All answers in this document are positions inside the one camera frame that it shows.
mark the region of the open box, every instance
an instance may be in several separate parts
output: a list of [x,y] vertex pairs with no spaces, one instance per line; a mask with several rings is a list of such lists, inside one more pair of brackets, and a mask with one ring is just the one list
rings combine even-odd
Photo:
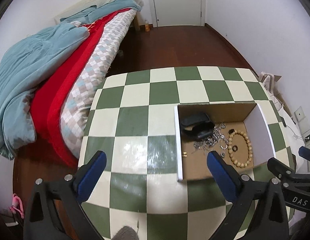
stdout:
[[[261,106],[257,103],[227,103],[227,104],[196,104],[178,105],[174,108],[175,129],[176,129],[176,152],[177,152],[177,177],[178,180],[197,180],[211,178],[212,174],[207,168],[207,152],[201,148],[194,148],[194,141],[181,136],[179,122],[181,119],[204,112],[208,114],[215,125],[224,122],[225,129],[221,133],[225,137],[229,136],[230,129],[240,130],[247,133],[253,148],[253,160],[246,168],[236,167],[228,154],[228,150],[223,150],[220,144],[225,147],[225,142],[220,141],[209,151],[215,150],[219,154],[225,153],[224,161],[232,165],[237,172],[259,166],[266,163],[271,157],[275,157],[275,149],[271,138],[265,116]],[[241,163],[245,163],[248,158],[247,144],[241,135],[234,135],[233,146],[238,146],[238,151],[233,153],[234,157]]]

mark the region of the blue comforter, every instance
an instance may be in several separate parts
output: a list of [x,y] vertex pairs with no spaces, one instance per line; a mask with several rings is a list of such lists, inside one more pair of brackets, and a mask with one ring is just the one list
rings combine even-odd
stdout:
[[62,22],[13,45],[0,62],[0,154],[36,140],[29,113],[34,90],[89,36],[86,27]]

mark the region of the bed leg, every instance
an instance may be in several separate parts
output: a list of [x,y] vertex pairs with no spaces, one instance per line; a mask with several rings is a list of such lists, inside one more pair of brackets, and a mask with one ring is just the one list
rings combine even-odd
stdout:
[[133,23],[134,23],[135,31],[139,32],[141,28],[138,23],[137,15],[134,17]]

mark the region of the pink object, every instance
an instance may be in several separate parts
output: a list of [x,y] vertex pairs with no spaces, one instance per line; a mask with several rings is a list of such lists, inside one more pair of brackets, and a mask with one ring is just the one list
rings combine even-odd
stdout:
[[13,194],[12,206],[9,209],[13,214],[16,214],[16,211],[19,212],[19,214],[21,215],[21,218],[24,219],[23,203],[21,199],[19,198],[19,196],[17,196],[15,193]]

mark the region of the plastic bottle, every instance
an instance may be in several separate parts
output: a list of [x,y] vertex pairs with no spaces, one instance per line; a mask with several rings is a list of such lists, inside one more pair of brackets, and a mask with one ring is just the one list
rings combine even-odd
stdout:
[[148,24],[148,20],[145,19],[145,31],[149,32],[150,31],[150,25]]

